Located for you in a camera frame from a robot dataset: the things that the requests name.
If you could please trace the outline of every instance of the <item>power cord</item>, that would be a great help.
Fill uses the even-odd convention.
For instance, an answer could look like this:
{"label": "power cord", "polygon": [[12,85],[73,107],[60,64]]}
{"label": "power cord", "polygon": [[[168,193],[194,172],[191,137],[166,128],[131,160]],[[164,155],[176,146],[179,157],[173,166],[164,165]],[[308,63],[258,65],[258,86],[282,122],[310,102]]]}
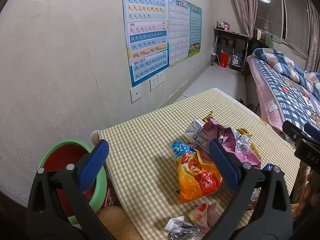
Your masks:
{"label": "power cord", "polygon": [[[214,56],[214,57],[215,57],[215,56],[217,56],[217,54],[216,54],[215,52],[212,52],[212,53],[211,53],[211,56]],[[221,64],[220,64],[220,61],[219,61],[219,57],[218,57],[218,56],[217,56],[217,59],[218,59],[219,66],[222,67]]]}

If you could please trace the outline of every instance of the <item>orange snack bag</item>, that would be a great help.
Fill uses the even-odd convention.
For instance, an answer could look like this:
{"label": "orange snack bag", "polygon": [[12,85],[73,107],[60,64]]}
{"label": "orange snack bag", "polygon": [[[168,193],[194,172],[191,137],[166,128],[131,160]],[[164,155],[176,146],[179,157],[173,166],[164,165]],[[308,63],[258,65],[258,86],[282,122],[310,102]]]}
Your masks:
{"label": "orange snack bag", "polygon": [[222,177],[210,159],[182,142],[174,142],[172,147],[178,171],[181,203],[209,195],[219,188]]}

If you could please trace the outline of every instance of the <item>plush toy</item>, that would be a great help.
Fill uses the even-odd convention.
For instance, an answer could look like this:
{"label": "plush toy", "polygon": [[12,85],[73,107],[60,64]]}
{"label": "plush toy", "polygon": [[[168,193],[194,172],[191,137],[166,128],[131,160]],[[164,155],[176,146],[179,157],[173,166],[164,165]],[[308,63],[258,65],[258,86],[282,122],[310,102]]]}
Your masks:
{"label": "plush toy", "polygon": [[98,218],[117,240],[142,240],[124,210],[117,206],[108,206],[100,210]]}

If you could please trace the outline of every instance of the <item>crumpled wrapper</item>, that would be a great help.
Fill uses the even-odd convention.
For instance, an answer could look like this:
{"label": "crumpled wrapper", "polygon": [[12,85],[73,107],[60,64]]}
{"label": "crumpled wrapper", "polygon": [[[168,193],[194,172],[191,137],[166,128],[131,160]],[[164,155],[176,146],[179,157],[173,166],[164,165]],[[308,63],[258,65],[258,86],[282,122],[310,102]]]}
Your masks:
{"label": "crumpled wrapper", "polygon": [[187,222],[184,216],[171,218],[164,230],[169,231],[170,240],[201,240],[202,235],[198,226]]}
{"label": "crumpled wrapper", "polygon": [[203,132],[208,142],[212,139],[218,139],[225,151],[233,153],[241,163],[248,162],[260,169],[261,161],[248,145],[245,135],[241,135],[237,130],[223,126],[213,119],[203,126]]}
{"label": "crumpled wrapper", "polygon": [[256,207],[259,194],[260,194],[260,188],[255,188],[252,192],[252,195],[250,197],[250,202],[246,210],[253,210]]}
{"label": "crumpled wrapper", "polygon": [[216,202],[210,205],[203,203],[188,214],[191,221],[199,227],[203,236],[209,232],[220,217],[216,212],[216,207]]}
{"label": "crumpled wrapper", "polygon": [[171,218],[164,230],[169,231],[170,240],[201,240],[219,219],[216,212],[217,203],[203,203],[188,216],[194,224],[186,221],[184,216]]}

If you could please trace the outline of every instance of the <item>window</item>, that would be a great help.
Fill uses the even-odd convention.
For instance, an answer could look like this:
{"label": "window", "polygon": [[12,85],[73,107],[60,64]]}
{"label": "window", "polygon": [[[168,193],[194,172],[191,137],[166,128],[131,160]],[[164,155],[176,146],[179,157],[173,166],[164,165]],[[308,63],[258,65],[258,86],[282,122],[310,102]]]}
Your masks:
{"label": "window", "polygon": [[273,34],[303,55],[308,54],[307,0],[258,0],[256,28]]}
{"label": "window", "polygon": [[287,42],[308,53],[309,12],[307,0],[285,0],[287,11]]}

